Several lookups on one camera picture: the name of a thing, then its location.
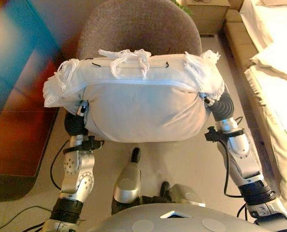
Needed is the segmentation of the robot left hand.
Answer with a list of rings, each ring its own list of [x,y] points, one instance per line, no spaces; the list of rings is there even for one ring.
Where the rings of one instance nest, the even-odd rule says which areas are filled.
[[[84,122],[88,106],[86,101],[82,101],[78,111],[74,115],[69,112],[66,113],[64,127],[69,136],[88,135],[88,130],[85,128]]]

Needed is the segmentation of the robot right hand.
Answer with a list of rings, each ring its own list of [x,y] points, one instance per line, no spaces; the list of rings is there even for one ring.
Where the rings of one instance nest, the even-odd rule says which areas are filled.
[[[227,92],[224,92],[218,101],[204,97],[204,103],[212,112],[215,121],[222,121],[233,117],[234,104],[230,94]]]

